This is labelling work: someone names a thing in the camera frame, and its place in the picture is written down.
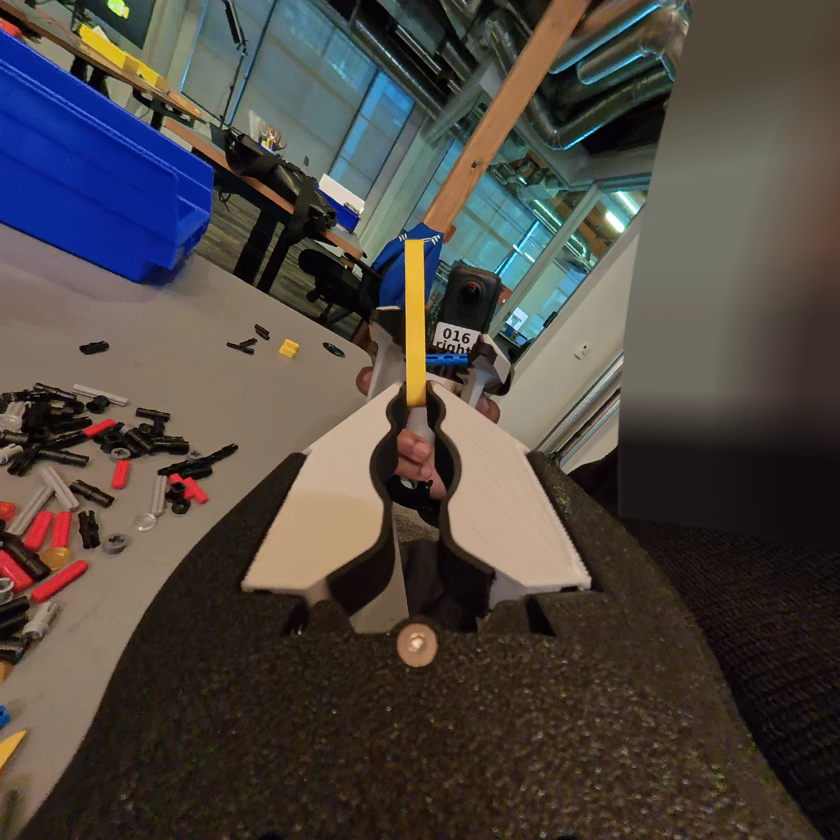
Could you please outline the black bag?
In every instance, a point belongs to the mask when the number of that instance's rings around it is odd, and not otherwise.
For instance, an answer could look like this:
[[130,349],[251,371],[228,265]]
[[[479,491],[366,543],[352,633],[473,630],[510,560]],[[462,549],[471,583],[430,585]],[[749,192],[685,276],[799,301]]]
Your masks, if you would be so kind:
[[313,176],[236,129],[224,130],[222,138],[231,172],[257,180],[293,205],[295,211],[303,210],[306,223],[317,235],[336,226],[335,208],[321,194]]

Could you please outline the wooden post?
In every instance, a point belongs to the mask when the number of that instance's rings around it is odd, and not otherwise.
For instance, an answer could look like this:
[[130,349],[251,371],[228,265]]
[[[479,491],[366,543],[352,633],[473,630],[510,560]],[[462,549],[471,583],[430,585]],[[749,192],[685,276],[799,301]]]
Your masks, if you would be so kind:
[[452,227],[587,6],[586,1],[554,1],[549,5],[430,203],[423,217],[426,226],[442,235]]

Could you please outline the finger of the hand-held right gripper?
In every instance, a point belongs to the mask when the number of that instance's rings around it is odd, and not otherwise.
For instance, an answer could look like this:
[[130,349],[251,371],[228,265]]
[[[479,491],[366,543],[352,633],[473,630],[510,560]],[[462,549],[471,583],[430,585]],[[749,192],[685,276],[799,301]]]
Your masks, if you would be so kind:
[[370,401],[406,376],[406,318],[402,308],[377,308],[370,318],[376,357],[370,382]]
[[511,385],[512,368],[490,336],[479,336],[467,353],[467,373],[463,384],[463,401],[477,407],[487,389],[492,394],[506,394]]

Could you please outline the black office chair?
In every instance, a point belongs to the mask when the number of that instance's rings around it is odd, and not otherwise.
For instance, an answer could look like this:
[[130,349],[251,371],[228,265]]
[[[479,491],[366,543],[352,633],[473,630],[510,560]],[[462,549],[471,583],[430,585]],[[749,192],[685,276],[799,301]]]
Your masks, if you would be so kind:
[[307,299],[324,301],[326,308],[316,322],[331,327],[351,314],[367,322],[379,306],[383,278],[370,266],[345,253],[351,266],[315,248],[306,248],[298,256],[299,268],[314,279],[314,289]]

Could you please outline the black light stand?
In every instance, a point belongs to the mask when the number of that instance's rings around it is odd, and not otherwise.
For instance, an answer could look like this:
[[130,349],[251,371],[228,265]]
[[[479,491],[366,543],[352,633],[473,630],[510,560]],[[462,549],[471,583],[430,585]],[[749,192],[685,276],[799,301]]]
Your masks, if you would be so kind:
[[224,129],[228,125],[228,113],[230,111],[230,107],[234,99],[234,94],[237,90],[239,76],[242,72],[245,60],[248,57],[248,41],[245,36],[243,27],[240,23],[235,2],[223,1],[222,3],[224,6],[224,13],[227,20],[229,33],[233,40],[234,48],[238,57],[233,78],[228,86],[227,98],[219,116],[219,127],[221,129]]

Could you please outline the wooden desk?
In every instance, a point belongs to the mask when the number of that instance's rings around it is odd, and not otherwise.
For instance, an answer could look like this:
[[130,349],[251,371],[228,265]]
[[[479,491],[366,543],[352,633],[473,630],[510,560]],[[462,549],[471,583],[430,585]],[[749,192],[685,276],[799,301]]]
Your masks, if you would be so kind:
[[66,27],[36,8],[21,2],[2,2],[2,19],[17,26],[25,39],[45,39],[63,49],[71,58],[70,74],[85,81],[103,96],[110,97],[109,81],[117,81],[131,89],[132,99],[150,111],[151,127],[160,130],[164,119],[173,119],[188,128],[201,122],[199,108],[174,93],[166,81],[156,87],[144,79],[137,60],[129,56],[128,63],[116,64],[97,52]]
[[257,221],[238,257],[234,270],[237,278],[255,286],[259,291],[269,292],[289,249],[305,238],[330,243],[353,259],[364,256],[359,239],[341,226],[333,227],[321,235],[307,234],[303,228],[295,229],[292,222],[293,205],[258,180],[231,171],[223,151],[210,139],[175,119],[164,119],[162,127],[189,145],[198,158],[211,165],[215,185],[224,193],[242,196],[259,210]]

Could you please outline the black monitor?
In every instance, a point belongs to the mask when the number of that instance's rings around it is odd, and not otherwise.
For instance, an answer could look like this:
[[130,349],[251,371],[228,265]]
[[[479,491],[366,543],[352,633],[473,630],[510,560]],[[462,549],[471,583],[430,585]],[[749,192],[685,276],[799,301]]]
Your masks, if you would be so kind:
[[132,45],[144,47],[156,1],[81,1],[80,4]]

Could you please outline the yellow tray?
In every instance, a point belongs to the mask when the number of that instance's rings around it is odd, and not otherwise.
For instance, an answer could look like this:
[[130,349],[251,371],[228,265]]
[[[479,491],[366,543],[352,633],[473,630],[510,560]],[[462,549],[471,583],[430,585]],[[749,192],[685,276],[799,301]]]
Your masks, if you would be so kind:
[[156,70],[146,66],[142,61],[125,52],[109,40],[99,27],[91,28],[82,25],[78,29],[78,35],[82,42],[102,58],[110,61],[114,66],[120,68],[131,76],[140,77],[150,83],[154,88],[167,92],[166,79]]

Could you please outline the yellow perforated beam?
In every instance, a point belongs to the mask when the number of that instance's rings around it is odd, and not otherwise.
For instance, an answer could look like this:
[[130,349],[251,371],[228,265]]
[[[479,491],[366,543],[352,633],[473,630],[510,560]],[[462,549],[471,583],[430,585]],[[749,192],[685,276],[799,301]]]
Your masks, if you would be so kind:
[[426,404],[426,297],[424,241],[405,242],[405,359],[406,404]]

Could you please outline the person's right hand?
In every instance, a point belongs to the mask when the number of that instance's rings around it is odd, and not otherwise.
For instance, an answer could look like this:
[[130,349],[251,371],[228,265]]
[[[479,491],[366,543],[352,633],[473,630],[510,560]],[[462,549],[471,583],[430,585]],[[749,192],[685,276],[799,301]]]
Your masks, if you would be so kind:
[[[373,367],[366,366],[356,377],[356,386],[365,396],[370,388],[372,374]],[[501,415],[500,407],[486,393],[482,393],[480,396],[476,410],[491,420],[492,423],[498,424]],[[416,482],[430,481],[430,497],[438,501],[443,499],[447,487],[441,480],[434,465],[433,444],[428,442],[424,437],[408,429],[403,429],[397,437],[396,447],[398,460],[395,474],[405,480]]]

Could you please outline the metal ventilation ducts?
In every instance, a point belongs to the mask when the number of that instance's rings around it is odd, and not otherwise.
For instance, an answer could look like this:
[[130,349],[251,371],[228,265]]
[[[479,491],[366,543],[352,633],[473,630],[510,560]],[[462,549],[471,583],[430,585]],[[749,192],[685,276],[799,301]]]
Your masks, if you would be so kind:
[[[440,119],[481,69],[507,75],[550,2],[329,2],[352,40]],[[693,3],[587,2],[523,110],[540,142],[566,151],[668,95]]]

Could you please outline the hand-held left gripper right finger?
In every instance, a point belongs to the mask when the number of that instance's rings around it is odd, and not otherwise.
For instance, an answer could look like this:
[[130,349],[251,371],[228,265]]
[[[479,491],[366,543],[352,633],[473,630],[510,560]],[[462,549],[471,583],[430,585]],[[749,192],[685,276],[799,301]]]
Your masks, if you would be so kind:
[[441,384],[427,387],[440,501],[437,570],[468,613],[592,587],[528,448]]

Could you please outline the blue storage bin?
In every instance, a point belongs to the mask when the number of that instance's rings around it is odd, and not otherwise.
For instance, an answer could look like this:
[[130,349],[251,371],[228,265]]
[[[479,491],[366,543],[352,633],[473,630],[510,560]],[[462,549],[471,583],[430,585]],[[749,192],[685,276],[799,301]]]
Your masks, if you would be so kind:
[[12,36],[1,35],[1,221],[132,282],[184,267],[214,170]]

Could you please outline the metal handrail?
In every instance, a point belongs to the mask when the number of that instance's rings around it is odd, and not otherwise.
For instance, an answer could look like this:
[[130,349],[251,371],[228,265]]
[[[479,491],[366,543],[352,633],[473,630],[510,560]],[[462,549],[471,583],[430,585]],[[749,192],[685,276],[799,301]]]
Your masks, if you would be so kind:
[[535,450],[566,466],[617,415],[621,404],[624,352],[604,369]]

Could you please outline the pile of black red pins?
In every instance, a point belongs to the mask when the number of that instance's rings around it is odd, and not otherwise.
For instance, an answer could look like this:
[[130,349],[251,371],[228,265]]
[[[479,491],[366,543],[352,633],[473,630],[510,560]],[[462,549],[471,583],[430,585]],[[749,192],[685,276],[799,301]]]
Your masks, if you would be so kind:
[[209,500],[203,482],[236,444],[201,453],[169,430],[172,416],[74,385],[2,394],[2,676],[50,631],[58,596],[100,554],[123,553],[166,513]]

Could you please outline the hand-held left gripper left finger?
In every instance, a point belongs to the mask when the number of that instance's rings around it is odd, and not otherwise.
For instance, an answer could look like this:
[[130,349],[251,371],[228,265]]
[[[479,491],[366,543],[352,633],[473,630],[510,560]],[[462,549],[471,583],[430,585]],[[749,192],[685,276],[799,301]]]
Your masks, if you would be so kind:
[[385,591],[396,563],[386,484],[406,420],[405,386],[393,384],[307,449],[243,592],[370,603]]

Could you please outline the blue jacket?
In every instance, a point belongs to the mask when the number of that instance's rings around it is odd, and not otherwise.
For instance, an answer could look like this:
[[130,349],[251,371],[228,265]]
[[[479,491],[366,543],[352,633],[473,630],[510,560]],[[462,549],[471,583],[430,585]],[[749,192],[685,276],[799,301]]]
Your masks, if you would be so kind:
[[373,271],[381,278],[377,304],[379,308],[403,308],[405,305],[405,242],[407,240],[423,242],[426,299],[432,290],[444,245],[444,234],[420,223],[402,231],[392,239],[373,263]]

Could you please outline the white box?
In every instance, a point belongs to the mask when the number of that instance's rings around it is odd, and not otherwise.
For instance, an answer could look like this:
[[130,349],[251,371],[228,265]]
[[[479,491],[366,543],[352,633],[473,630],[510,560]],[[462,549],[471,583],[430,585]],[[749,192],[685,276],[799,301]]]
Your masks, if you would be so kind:
[[364,199],[354,195],[329,175],[322,175],[318,189],[334,208],[338,225],[354,232],[364,212]]

